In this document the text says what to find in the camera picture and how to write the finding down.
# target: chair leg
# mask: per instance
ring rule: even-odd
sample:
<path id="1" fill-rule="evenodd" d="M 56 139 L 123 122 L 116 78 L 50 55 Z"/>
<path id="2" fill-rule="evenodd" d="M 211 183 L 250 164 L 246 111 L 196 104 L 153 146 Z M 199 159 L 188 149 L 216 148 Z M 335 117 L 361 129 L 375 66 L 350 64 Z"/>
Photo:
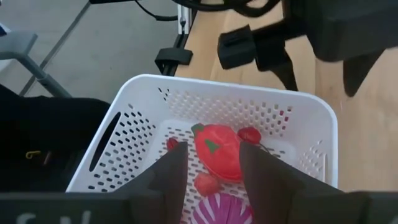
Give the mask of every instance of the chair leg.
<path id="1" fill-rule="evenodd" d="M 53 77 L 45 73 L 29 56 L 17 59 L 30 71 L 36 80 L 53 96 L 71 98 L 72 96 Z"/>

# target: white plastic basket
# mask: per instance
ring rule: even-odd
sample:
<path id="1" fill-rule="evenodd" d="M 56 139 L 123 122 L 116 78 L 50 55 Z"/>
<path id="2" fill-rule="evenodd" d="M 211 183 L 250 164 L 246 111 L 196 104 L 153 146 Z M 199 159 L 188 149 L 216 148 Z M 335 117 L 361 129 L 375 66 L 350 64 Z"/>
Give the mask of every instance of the white plastic basket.
<path id="1" fill-rule="evenodd" d="M 97 166 L 91 160 L 108 124 L 121 113 Z M 67 192 L 111 192 L 138 176 L 167 150 L 166 139 L 188 141 L 188 184 L 182 223 L 201 199 L 193 186 L 199 162 L 191 126 L 254 126 L 271 153 L 302 172 L 337 187 L 338 135 L 333 110 L 316 96 L 230 83 L 139 75 L 120 89 Z M 247 199 L 243 185 L 223 191 Z"/>

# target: basket handle slot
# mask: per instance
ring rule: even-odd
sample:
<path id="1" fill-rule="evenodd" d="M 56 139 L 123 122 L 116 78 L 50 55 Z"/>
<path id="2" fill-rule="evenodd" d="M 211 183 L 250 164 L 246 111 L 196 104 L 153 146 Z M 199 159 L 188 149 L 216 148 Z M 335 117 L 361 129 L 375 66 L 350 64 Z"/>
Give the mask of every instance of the basket handle slot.
<path id="1" fill-rule="evenodd" d="M 109 141 L 109 139 L 119 121 L 120 116 L 121 116 L 120 112 L 118 112 L 117 114 L 114 115 L 112 121 L 108 124 L 108 127 L 106 128 L 104 134 L 102 135 L 101 140 L 99 140 L 97 148 L 94 152 L 94 156 L 91 160 L 90 167 L 88 169 L 90 172 L 92 172 L 95 169 L 95 167 L 97 166 L 97 163 L 100 160 L 100 157 L 105 150 L 106 144 L 108 143 L 108 141 Z"/>

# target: black cable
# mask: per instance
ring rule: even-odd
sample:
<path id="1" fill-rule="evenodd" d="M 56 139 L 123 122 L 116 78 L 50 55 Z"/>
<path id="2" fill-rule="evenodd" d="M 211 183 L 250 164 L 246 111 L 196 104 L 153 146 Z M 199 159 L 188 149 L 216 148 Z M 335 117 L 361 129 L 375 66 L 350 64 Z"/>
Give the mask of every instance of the black cable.
<path id="1" fill-rule="evenodd" d="M 148 14 L 148 15 L 152 16 L 153 18 L 155 18 L 156 21 L 170 22 L 170 21 L 177 21 L 177 19 L 178 19 L 178 16 L 158 16 L 158 15 L 155 15 L 155 14 L 149 12 L 146 8 L 144 8 L 144 6 L 142 6 L 142 5 L 138 2 L 138 0 L 134 0 L 134 1 L 137 3 L 137 5 L 138 5 L 146 14 Z"/>
<path id="2" fill-rule="evenodd" d="M 246 17 L 259 17 L 271 11 L 280 0 L 269 0 L 264 6 L 260 8 L 253 8 L 247 6 L 252 0 L 224 0 L 224 4 L 203 4 L 192 0 L 172 0 L 173 2 L 190 9 L 205 12 L 218 12 L 233 9 L 237 13 Z"/>
<path id="3" fill-rule="evenodd" d="M 267 12 L 271 11 L 278 4 L 279 1 L 280 0 L 268 0 L 268 2 L 260 8 L 255 8 L 255 7 L 250 7 L 250 6 L 245 5 L 245 6 L 237 7 L 234 10 L 242 16 L 260 17 L 260 16 L 266 14 Z"/>

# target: red toy tomato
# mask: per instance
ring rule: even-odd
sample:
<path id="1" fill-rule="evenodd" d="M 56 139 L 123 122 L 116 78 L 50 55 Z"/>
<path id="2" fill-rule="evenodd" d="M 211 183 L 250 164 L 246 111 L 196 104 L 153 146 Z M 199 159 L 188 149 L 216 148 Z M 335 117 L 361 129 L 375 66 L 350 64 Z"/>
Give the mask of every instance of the red toy tomato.
<path id="1" fill-rule="evenodd" d="M 169 138 L 169 139 L 166 141 L 166 148 L 167 148 L 168 151 L 174 149 L 174 147 L 175 147 L 176 145 L 178 145 L 178 141 L 177 141 L 175 138 Z"/>
<path id="2" fill-rule="evenodd" d="M 228 182 L 242 181 L 239 164 L 240 138 L 232 128 L 220 125 L 192 126 L 198 158 L 208 171 Z"/>
<path id="3" fill-rule="evenodd" d="M 254 127 L 241 128 L 238 131 L 238 136 L 251 144 L 258 145 L 261 141 L 261 133 Z"/>

